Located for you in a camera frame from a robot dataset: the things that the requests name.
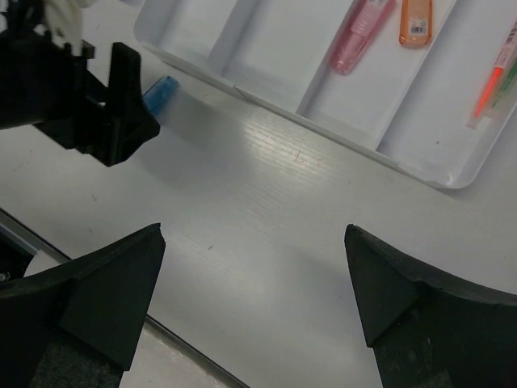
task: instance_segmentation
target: plastic organizer tray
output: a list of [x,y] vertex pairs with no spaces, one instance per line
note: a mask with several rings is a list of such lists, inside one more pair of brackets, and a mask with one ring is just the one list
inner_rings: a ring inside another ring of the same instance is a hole
[[329,57],[354,5],[147,0],[134,32],[167,63],[431,186],[469,185],[515,110],[508,103],[467,126],[517,3],[435,0],[432,45],[407,49],[398,42],[399,2],[355,70],[341,76]]

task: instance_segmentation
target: marker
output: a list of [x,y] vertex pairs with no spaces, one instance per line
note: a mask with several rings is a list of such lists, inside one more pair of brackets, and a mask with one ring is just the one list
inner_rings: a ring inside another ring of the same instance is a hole
[[499,83],[499,79],[502,77],[506,69],[511,63],[511,60],[514,57],[515,50],[517,50],[517,39],[515,36],[517,35],[517,21],[514,24],[514,27],[511,29],[510,35],[506,39],[506,43],[502,46],[502,50],[499,53],[499,57],[494,65],[494,70],[492,71],[492,75],[490,76],[490,80],[485,86],[483,93],[479,101],[477,102],[476,109],[474,110],[474,117],[478,118],[481,114],[481,111],[485,107],[485,105],[489,102],[490,97],[494,93],[495,87]]

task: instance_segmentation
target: barcode label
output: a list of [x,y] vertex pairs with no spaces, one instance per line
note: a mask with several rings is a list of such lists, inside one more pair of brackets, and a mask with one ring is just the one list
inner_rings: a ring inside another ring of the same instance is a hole
[[425,36],[429,32],[427,20],[412,19],[410,22],[410,34],[416,36]]
[[510,44],[513,42],[515,35],[517,35],[517,27],[514,27],[513,30],[511,30],[510,35],[508,36],[508,39],[506,40],[506,44]]

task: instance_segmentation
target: black object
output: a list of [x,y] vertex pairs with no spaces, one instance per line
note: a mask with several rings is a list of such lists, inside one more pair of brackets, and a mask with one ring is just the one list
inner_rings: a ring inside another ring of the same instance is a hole
[[385,388],[517,387],[517,296],[434,268],[355,226],[345,245]]
[[95,48],[82,55],[53,43],[42,23],[42,0],[9,0],[0,34],[0,129],[33,124],[66,149],[91,154],[107,166],[127,160],[156,137],[160,125],[145,106],[141,57],[115,43],[105,87],[88,70]]
[[131,366],[164,251],[154,225],[0,283],[1,386],[117,387]]

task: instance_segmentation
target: orange object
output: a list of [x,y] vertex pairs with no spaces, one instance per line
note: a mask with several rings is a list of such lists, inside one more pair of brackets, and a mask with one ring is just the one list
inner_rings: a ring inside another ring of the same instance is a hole
[[405,47],[418,48],[433,39],[433,0],[404,0],[402,3],[401,34]]
[[494,69],[494,72],[490,76],[490,80],[488,81],[488,83],[485,86],[485,89],[483,90],[483,94],[477,102],[476,110],[474,111],[474,117],[479,117],[479,115],[481,115],[481,111],[489,102],[490,97],[492,97],[492,93],[494,93],[495,87],[498,85],[502,73],[504,73],[504,69],[502,67],[496,67]]

